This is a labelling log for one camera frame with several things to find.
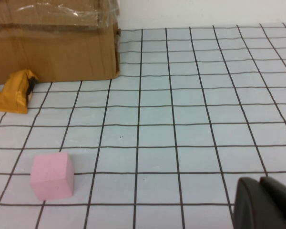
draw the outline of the white wall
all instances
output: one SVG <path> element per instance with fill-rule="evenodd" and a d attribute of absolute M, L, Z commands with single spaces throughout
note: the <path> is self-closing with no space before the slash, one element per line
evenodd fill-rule
<path fill-rule="evenodd" d="M 286 0 L 120 0 L 122 29 L 286 22 Z"/>

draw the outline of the grid paper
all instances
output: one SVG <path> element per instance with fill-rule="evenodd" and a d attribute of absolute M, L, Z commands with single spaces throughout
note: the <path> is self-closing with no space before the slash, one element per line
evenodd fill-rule
<path fill-rule="evenodd" d="M 286 185 L 286 24 L 122 31 L 120 51 L 119 78 L 0 112 L 0 229 L 232 229 L 240 177 Z M 74 196 L 40 202 L 31 164 L 57 151 Z"/>

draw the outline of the yellow plastic bag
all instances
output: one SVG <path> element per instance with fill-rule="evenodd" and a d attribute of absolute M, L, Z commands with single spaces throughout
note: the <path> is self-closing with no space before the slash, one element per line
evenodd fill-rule
<path fill-rule="evenodd" d="M 0 111 L 27 114 L 37 76 L 30 70 L 10 74 L 0 94 Z"/>

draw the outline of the pink cube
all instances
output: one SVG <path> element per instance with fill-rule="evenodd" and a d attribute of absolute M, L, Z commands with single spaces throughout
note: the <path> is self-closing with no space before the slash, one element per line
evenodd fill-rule
<path fill-rule="evenodd" d="M 67 152 L 34 158 L 31 187 L 41 201 L 73 195 L 74 167 Z"/>

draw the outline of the black plastic object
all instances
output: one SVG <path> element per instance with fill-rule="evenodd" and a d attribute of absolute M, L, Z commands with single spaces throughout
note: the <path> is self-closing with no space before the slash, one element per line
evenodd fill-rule
<path fill-rule="evenodd" d="M 286 187 L 270 177 L 238 180 L 235 229 L 286 229 Z"/>

